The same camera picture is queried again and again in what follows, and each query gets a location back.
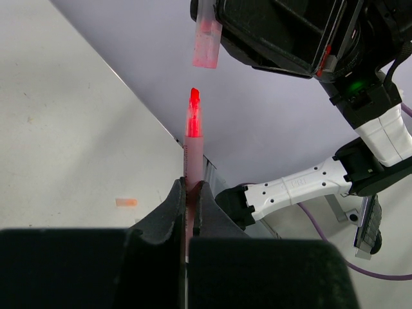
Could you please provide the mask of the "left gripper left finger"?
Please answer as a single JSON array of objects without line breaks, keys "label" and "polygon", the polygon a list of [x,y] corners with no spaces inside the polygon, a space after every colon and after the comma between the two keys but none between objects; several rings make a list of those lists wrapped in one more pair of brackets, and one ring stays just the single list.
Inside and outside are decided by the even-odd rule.
[{"label": "left gripper left finger", "polygon": [[185,186],[129,228],[3,229],[2,308],[179,308]]}]

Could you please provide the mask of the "pink pen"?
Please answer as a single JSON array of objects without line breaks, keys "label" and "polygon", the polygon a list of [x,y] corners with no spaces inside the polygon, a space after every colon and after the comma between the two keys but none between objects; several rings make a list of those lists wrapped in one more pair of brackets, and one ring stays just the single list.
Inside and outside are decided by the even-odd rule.
[{"label": "pink pen", "polygon": [[203,180],[203,129],[200,92],[191,89],[183,140],[183,175],[186,187],[185,261],[189,261],[189,242],[193,237],[197,184]]}]

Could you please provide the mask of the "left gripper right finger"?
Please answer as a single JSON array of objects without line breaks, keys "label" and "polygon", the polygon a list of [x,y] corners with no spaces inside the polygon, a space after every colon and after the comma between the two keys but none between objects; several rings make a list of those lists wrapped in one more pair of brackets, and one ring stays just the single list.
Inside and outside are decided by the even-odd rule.
[{"label": "left gripper right finger", "polygon": [[358,308],[338,250],[321,240],[248,237],[197,185],[189,308]]}]

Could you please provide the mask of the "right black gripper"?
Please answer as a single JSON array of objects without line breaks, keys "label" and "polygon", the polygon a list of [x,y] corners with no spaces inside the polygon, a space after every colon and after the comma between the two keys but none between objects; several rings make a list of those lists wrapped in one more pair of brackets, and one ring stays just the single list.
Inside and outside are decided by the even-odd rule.
[{"label": "right black gripper", "polygon": [[[257,70],[304,79],[355,72],[363,1],[216,1],[220,48]],[[190,2],[196,23],[198,1]]]}]

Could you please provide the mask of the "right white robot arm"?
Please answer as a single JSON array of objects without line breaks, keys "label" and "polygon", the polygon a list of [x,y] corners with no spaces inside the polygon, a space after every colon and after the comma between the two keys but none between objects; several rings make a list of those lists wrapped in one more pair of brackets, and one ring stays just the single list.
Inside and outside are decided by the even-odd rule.
[{"label": "right white robot arm", "polygon": [[315,78],[358,134],[306,171],[226,189],[239,227],[318,196],[375,196],[411,173],[411,135],[392,77],[411,56],[410,1],[192,1],[222,27],[230,56],[256,70]]}]

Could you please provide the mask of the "pink pen cap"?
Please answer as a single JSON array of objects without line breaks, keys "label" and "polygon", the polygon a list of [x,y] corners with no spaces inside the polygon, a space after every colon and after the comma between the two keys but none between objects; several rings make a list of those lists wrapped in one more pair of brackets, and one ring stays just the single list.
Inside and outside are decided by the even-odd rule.
[{"label": "pink pen cap", "polygon": [[222,25],[216,19],[216,1],[200,0],[196,9],[196,33],[192,65],[216,69]]}]

